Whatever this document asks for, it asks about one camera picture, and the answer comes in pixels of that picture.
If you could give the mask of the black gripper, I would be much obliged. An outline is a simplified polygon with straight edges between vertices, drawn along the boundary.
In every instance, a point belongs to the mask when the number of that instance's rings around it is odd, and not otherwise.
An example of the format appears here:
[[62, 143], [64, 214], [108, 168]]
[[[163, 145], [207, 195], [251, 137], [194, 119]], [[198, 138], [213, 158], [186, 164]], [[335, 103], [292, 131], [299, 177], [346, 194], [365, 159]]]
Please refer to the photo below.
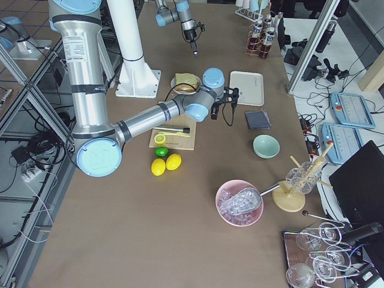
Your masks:
[[183, 33], [184, 33], [186, 42], [190, 44], [192, 51], [194, 51], [193, 52], [194, 57], [198, 58], [199, 54], [197, 51], [197, 44], [196, 44], [196, 38], [197, 38], [196, 29], [195, 28], [184, 29]]
[[222, 100], [219, 100], [219, 101], [215, 101], [213, 103], [213, 105], [211, 106], [211, 119], [212, 120], [217, 120], [218, 114], [219, 114], [219, 111], [220, 111], [220, 106], [223, 103], [224, 102]]

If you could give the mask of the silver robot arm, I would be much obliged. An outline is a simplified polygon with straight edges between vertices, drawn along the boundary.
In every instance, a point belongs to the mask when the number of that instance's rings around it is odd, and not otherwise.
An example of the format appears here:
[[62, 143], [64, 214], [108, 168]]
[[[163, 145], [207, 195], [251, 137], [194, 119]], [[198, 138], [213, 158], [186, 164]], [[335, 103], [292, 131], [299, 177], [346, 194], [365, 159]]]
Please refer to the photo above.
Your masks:
[[193, 18], [188, 1], [179, 1], [175, 3], [174, 9], [170, 9], [165, 1], [155, 1], [157, 13], [155, 16], [157, 25], [164, 27], [168, 24], [179, 22], [184, 41], [190, 44], [193, 55], [198, 57], [197, 51], [197, 29], [204, 30], [204, 25], [200, 25]]
[[[144, 60], [134, 4], [107, 4], [123, 57], [118, 95], [154, 98], [160, 72], [152, 70]], [[129, 119], [110, 123], [98, 45], [100, 5], [100, 1], [49, 2], [50, 24], [62, 36], [73, 96], [76, 163], [93, 177], [109, 175], [119, 167], [123, 143], [182, 114], [201, 122], [224, 95], [223, 72], [212, 67], [204, 72], [194, 94], [177, 95]]]

